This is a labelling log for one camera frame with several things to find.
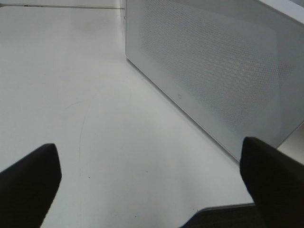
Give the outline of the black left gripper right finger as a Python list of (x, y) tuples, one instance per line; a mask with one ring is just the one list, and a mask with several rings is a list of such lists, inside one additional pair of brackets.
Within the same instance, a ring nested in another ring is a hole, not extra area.
[(304, 226), (304, 166), (255, 137), (243, 140), (240, 174), (269, 228)]

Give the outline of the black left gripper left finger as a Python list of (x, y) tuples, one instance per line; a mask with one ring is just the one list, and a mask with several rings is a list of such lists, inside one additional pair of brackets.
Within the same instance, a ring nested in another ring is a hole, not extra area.
[(53, 143), (44, 144), (0, 173), (0, 226), (39, 228), (62, 179)]

